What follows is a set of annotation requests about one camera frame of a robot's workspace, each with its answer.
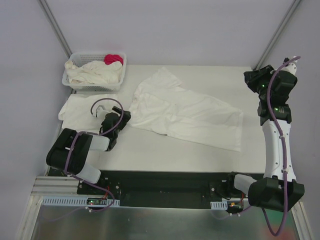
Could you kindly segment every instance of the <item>white cloth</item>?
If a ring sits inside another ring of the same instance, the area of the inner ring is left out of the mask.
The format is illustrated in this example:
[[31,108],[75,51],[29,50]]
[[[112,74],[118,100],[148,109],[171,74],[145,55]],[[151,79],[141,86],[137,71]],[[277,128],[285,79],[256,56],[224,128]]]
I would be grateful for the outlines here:
[[243,112],[215,97],[186,90],[161,68],[136,89],[129,111],[132,127],[173,138],[241,151]]
[[72,84],[117,84],[123,68],[119,61],[110,65],[106,65],[104,61],[92,61],[77,67],[70,60],[64,67],[68,81]]
[[[58,114],[59,120],[62,120],[62,128],[73,129],[76,131],[89,131],[97,133],[104,119],[98,119],[92,116],[90,108],[95,101],[103,98],[112,98],[117,100],[116,94],[71,94],[66,103]],[[92,109],[93,114],[99,105],[104,106],[105,110],[112,110],[117,103],[111,100],[102,100],[98,102]]]

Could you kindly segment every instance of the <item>white table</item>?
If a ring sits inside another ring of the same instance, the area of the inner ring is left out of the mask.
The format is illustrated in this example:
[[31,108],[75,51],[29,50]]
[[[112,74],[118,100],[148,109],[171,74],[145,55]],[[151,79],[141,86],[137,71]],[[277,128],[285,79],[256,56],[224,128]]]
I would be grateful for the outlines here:
[[[118,99],[128,110],[140,82],[160,65],[128,65]],[[101,170],[244,172],[265,171],[265,140],[257,115],[258,95],[244,82],[250,67],[165,66],[182,88],[214,96],[244,112],[241,152],[192,143],[126,126],[110,152],[90,151],[87,162]]]

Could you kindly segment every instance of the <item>gray wall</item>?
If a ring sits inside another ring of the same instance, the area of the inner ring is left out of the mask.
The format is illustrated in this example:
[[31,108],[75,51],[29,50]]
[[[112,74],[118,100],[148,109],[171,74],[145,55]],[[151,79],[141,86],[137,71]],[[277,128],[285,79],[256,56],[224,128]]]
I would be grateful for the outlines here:
[[0,3],[0,239],[13,240],[67,98],[67,60],[36,0]]
[[320,1],[305,0],[267,64],[281,65],[285,57],[301,56],[298,83],[288,101],[292,111],[291,157],[298,182],[305,186],[303,202],[315,239],[320,239]]
[[129,64],[254,66],[292,0],[47,0],[73,52]]

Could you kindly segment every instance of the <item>purple cable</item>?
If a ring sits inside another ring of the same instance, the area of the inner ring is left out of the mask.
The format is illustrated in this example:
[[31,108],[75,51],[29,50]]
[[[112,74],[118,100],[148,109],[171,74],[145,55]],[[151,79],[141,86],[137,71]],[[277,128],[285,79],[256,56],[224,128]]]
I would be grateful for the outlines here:
[[103,100],[111,100],[111,101],[114,101],[114,102],[116,102],[117,104],[119,104],[119,106],[120,106],[120,108],[121,108],[121,115],[120,115],[119,121],[118,121],[112,128],[110,128],[109,130],[107,130],[107,131],[102,132],[102,133],[99,134],[99,135],[102,135],[102,136],[103,136],[103,135],[106,135],[106,134],[110,133],[111,131],[113,131],[114,129],[116,129],[116,127],[118,127],[118,125],[121,123],[122,119],[124,118],[124,114],[125,114],[124,107],[121,105],[121,103],[120,103],[118,100],[115,100],[115,99],[109,98],[109,97],[105,97],[105,98],[101,98],[101,99],[95,101],[95,102],[92,104],[92,106],[91,106],[91,108],[90,108],[90,113],[91,113],[91,115],[93,115],[92,110],[93,110],[94,106],[95,106],[98,102],[103,101]]
[[[290,59],[289,61],[285,62],[284,64],[282,64],[272,75],[270,82],[269,82],[269,85],[268,85],[267,92],[266,92],[266,103],[268,105],[268,110],[270,112],[270,115],[274,121],[276,128],[279,131],[280,136],[283,136],[284,133],[283,133],[281,126],[279,125],[279,122],[277,121],[277,118],[276,118],[274,111],[271,107],[271,100],[270,100],[271,86],[272,86],[272,83],[274,82],[277,74],[280,72],[281,69],[283,69],[288,64],[290,64],[300,58],[301,58],[300,56],[296,56],[296,57]],[[283,149],[283,169],[286,169],[287,168],[287,146],[286,146],[286,140],[284,137],[281,137],[281,143],[282,143],[282,149]],[[280,233],[283,231],[283,229],[285,227],[286,220],[287,220],[287,215],[288,215],[288,176],[287,176],[287,174],[288,173],[286,171],[283,171],[283,192],[284,192],[284,194],[283,194],[283,197],[284,197],[283,216],[282,216],[281,224],[276,232],[274,232],[273,229],[271,228],[271,224],[270,224],[268,215],[266,213],[266,210],[264,208],[262,208],[263,215],[265,217],[265,221],[266,221],[266,224],[269,228],[269,231],[275,237],[279,236]]]

